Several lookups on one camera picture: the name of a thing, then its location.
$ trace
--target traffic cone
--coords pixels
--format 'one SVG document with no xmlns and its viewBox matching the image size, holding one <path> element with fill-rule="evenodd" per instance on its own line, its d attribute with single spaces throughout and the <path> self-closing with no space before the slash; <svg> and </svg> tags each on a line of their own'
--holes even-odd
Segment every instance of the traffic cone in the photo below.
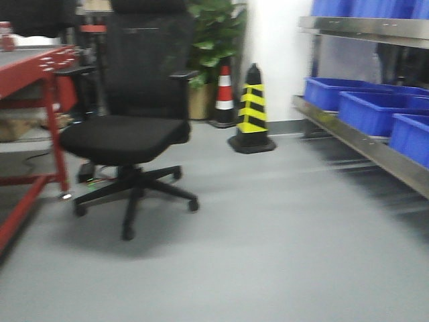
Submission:
<svg viewBox="0 0 429 322">
<path fill-rule="evenodd" d="M 210 120 L 209 123 L 220 129 L 233 127 L 236 124 L 234 120 L 233 90 L 228 65 L 221 67 L 216 110 L 214 111 L 214 119 Z"/>
<path fill-rule="evenodd" d="M 264 106 L 261 72 L 256 64 L 252 64 L 241 97 L 237 135 L 228 140 L 236 152 L 251 154 L 276 148 L 275 143 L 268 138 Z"/>
</svg>

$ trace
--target chair seat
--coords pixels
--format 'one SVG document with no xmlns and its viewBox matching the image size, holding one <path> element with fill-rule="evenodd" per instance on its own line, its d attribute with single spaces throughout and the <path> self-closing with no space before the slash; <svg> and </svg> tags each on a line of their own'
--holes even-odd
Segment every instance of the chair seat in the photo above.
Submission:
<svg viewBox="0 0 429 322">
<path fill-rule="evenodd" d="M 125 166 L 152 161 L 188 133 L 181 119 L 107 115 L 66 128 L 60 144 L 95 164 Z"/>
</svg>

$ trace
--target cone base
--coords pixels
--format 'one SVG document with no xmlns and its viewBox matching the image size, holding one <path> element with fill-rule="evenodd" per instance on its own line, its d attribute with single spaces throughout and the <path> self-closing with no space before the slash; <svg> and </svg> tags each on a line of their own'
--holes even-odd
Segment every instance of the cone base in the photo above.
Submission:
<svg viewBox="0 0 429 322">
<path fill-rule="evenodd" d="M 277 147 L 276 144 L 269 138 L 267 138 L 267 143 L 262 146 L 242 146 L 238 142 L 236 136 L 229 138 L 228 143 L 234 149 L 234 151 L 243 154 L 268 152 L 274 150 Z"/>
<path fill-rule="evenodd" d="M 217 127 L 218 129 L 227 129 L 228 127 L 235 126 L 237 123 L 236 122 L 221 123 L 215 119 L 211 119 L 210 121 L 208 121 L 208 124 L 214 127 Z"/>
</svg>

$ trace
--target chair backrest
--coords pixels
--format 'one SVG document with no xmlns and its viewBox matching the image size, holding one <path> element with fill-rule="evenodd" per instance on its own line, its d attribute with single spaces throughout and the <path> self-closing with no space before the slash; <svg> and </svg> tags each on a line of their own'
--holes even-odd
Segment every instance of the chair backrest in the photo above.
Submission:
<svg viewBox="0 0 429 322">
<path fill-rule="evenodd" d="M 187 118 L 183 82 L 194 20 L 183 0 L 113 0 L 107 19 L 106 96 L 117 115 Z"/>
</svg>

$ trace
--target potted plant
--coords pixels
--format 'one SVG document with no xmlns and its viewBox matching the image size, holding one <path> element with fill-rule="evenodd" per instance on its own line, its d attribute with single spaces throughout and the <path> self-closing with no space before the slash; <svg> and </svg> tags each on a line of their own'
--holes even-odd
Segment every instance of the potted plant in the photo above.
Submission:
<svg viewBox="0 0 429 322">
<path fill-rule="evenodd" d="M 208 117 L 214 106 L 215 84 L 222 60 L 236 56 L 246 24 L 243 3 L 231 0 L 187 0 L 189 12 L 196 19 L 189 68 L 200 74 L 190 81 L 190 116 Z"/>
</svg>

